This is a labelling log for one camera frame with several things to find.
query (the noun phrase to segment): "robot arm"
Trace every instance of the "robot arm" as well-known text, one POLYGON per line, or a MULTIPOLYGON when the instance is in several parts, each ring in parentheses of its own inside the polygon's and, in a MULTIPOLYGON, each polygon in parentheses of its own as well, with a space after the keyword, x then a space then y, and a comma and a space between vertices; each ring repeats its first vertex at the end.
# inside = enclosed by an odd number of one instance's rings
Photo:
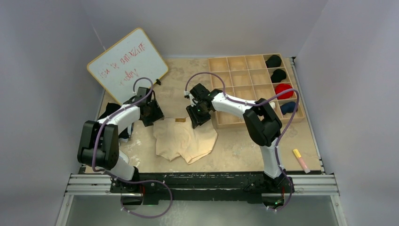
MULTIPOLYGON (((221 90, 214 89, 209 92, 200 83, 190 90, 188 98, 191 105, 187 106, 186 110, 191 118, 193 128, 207 122, 211 118, 210 111, 227 112, 244 119, 250 137, 260 146, 264 173, 273 179, 281 175, 274 147, 280 136, 282 123, 270 104, 255 107, 235 103, 227 100, 221 90)), ((258 101, 244 100, 232 96, 229 98, 251 104, 258 104, 265 100, 262 98, 258 101)))
MULTIPOLYGON (((150 89, 139 87, 137 95, 120 107, 124 111, 114 115, 107 121, 96 152, 96 166, 128 181, 134 179, 135 175, 138 176, 138 169, 130 166, 121 157, 123 153, 119 151, 119 134, 138 120, 143 121, 144 126, 151 126, 154 121, 164 117, 156 99, 152 99, 151 95, 136 106, 127 108, 131 103, 143 98, 148 92, 150 92, 150 89)), ((105 120, 106 118, 103 118, 98 121, 84 123, 78 151, 78 161, 80 163, 91 166, 94 143, 98 130, 105 120)))

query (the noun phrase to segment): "marker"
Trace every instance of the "marker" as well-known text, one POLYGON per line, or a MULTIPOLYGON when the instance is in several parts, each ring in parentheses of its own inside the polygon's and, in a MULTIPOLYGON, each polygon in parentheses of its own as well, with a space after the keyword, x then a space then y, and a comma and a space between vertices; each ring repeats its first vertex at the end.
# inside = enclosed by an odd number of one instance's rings
POLYGON ((301 154, 299 153, 298 149, 292 150, 294 153, 296 159, 298 160, 299 164, 302 166, 302 169, 305 171, 305 173, 309 173, 311 170, 308 168, 306 165, 305 161, 303 160, 301 154))

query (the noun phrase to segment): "stained work surface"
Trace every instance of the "stained work surface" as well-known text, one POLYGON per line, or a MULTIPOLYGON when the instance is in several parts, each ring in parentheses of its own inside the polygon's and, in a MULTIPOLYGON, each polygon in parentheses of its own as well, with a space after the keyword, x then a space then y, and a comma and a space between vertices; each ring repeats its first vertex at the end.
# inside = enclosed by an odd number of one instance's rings
MULTIPOLYGON (((190 104, 183 97, 186 81, 197 72, 208 70, 207 59, 166 59, 169 72, 161 78, 162 85, 155 85, 156 98, 166 117, 188 117, 185 110, 190 104)), ((287 66, 288 74, 297 88, 291 67, 287 66)), ((188 90, 201 82, 210 88, 210 76, 199 75, 191 80, 188 90)), ((115 101, 107 93, 103 99, 100 111, 102 114, 108 102, 115 101)), ((139 121, 134 125, 131 139, 122 143, 120 150, 130 158, 131 165, 137 166, 140 172, 212 172, 212 171, 262 171, 263 160, 259 146, 249 137, 245 127, 216 129, 218 136, 213 151, 198 161, 187 164, 182 157, 169 161, 155 154, 156 139, 153 127, 144 127, 139 121)), ((287 170, 302 170, 292 150, 298 149, 311 170, 320 170, 319 158, 311 136, 307 119, 292 123, 280 142, 282 163, 287 170)))

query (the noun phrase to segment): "beige cloth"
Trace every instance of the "beige cloth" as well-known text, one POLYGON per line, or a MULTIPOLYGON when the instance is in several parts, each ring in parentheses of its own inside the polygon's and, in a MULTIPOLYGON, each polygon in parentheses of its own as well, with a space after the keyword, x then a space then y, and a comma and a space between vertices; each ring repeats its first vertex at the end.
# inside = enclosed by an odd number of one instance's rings
POLYGON ((189 117, 185 122, 166 118, 154 122, 154 137, 157 155, 169 161, 182 156, 191 164, 212 151, 217 133, 211 120, 193 129, 189 117))

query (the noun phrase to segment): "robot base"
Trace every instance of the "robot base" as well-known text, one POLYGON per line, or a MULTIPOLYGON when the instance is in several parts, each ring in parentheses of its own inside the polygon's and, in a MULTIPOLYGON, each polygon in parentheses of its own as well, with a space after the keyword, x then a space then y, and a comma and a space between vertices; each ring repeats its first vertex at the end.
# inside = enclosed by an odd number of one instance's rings
MULTIPOLYGON (((141 173, 141 180, 159 180, 172 190, 173 200, 185 201, 246 201, 274 206, 281 196, 263 198, 264 193, 289 193, 291 186, 283 175, 271 179, 262 171, 207 172, 207 173, 141 173)), ((159 200, 169 200, 167 189, 158 183, 143 184, 144 205, 156 205, 159 200)), ((138 193, 138 186, 112 183, 111 193, 138 193)), ((123 203, 132 205, 130 199, 123 203)))

